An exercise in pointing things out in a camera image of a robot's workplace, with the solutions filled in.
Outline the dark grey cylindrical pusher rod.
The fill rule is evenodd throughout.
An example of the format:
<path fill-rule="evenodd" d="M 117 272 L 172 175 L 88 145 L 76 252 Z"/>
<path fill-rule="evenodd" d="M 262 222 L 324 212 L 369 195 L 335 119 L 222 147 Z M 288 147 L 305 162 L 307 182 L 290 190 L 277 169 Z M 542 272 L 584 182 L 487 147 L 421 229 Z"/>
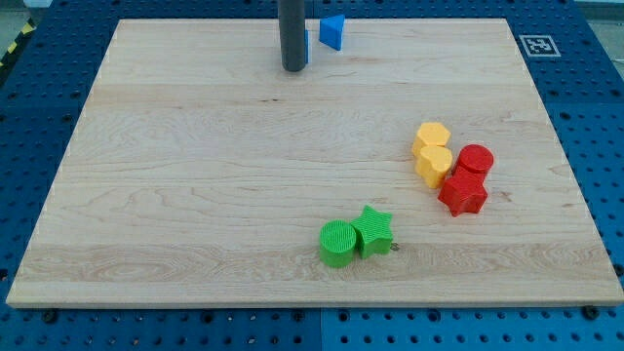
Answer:
<path fill-rule="evenodd" d="M 304 1 L 279 0 L 278 22 L 282 66 L 288 72 L 298 72 L 306 65 Z"/>

